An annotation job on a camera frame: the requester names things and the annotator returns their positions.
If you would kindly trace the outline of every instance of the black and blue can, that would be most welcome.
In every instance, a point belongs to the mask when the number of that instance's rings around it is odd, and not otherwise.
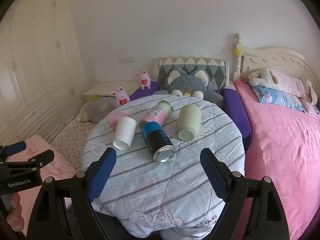
[[[141,127],[141,134],[155,162],[165,162],[176,153],[176,148],[157,122],[146,123]]]

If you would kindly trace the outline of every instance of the yellow star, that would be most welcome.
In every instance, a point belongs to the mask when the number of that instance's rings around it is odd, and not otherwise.
[[[241,56],[242,49],[235,49],[234,52],[235,52],[236,56]]]

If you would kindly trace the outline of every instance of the pink rabbit toy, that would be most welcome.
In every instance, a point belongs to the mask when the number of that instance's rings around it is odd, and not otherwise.
[[[120,92],[112,92],[113,96],[116,96],[115,107],[122,106],[128,102],[130,102],[130,98],[128,94],[124,91],[122,87],[119,87]]]
[[[148,76],[147,72],[144,70],[143,75],[141,75],[140,73],[137,73],[137,75],[140,77],[141,89],[144,89],[145,87],[147,87],[147,89],[150,89],[151,79]]]

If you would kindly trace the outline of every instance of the human hand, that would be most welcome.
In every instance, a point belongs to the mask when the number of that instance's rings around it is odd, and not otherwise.
[[[22,207],[20,205],[19,193],[13,193],[10,196],[10,204],[12,209],[7,216],[7,223],[11,226],[13,231],[21,232],[24,228],[24,220],[21,216]]]

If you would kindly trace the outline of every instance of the electrical outlet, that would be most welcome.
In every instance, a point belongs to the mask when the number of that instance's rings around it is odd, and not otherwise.
[[[132,57],[121,57],[118,59],[119,64],[132,64],[134,63],[134,59]]]

